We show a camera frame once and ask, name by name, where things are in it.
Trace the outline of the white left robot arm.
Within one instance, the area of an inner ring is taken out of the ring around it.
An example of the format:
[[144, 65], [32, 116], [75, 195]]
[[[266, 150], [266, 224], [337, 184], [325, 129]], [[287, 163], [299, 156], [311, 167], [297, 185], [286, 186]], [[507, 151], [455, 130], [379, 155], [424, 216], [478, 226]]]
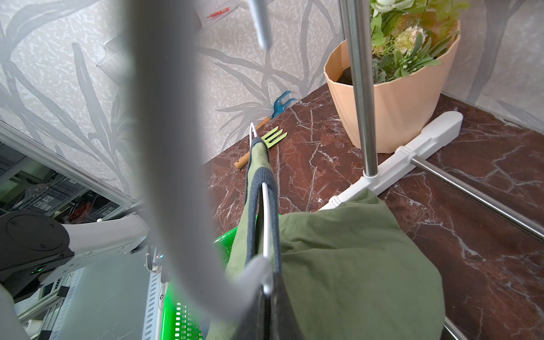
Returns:
[[63, 225], [32, 211], [1, 217], [1, 338], [27, 339], [15, 304], [63, 276], [111, 256], [134, 254], [149, 234], [137, 215]]

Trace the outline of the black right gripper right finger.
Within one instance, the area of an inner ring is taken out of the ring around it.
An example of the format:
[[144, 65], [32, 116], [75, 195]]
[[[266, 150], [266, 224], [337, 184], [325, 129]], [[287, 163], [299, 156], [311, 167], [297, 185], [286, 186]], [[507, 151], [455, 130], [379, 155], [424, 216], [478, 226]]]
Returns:
[[303, 339], [296, 320], [286, 285], [280, 273], [273, 273], [273, 287], [270, 303], [270, 339]]

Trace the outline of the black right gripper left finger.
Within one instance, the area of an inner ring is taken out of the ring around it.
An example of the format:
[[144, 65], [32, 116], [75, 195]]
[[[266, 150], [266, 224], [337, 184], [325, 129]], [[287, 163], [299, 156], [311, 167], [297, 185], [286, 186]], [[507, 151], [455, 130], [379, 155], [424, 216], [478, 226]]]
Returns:
[[242, 317], [233, 340], [263, 340], [266, 338], [266, 295], [260, 288], [246, 315]]

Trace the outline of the olive green tank top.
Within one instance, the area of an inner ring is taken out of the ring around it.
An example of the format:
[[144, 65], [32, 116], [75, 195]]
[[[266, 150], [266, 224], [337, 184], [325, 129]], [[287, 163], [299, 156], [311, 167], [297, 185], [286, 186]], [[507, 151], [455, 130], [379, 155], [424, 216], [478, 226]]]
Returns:
[[238, 277], [263, 247], [269, 190], [271, 263], [282, 275], [305, 339], [439, 339], [445, 320], [439, 270], [387, 205], [361, 191], [339, 207], [279, 214], [264, 141], [252, 140], [245, 205], [226, 273]]

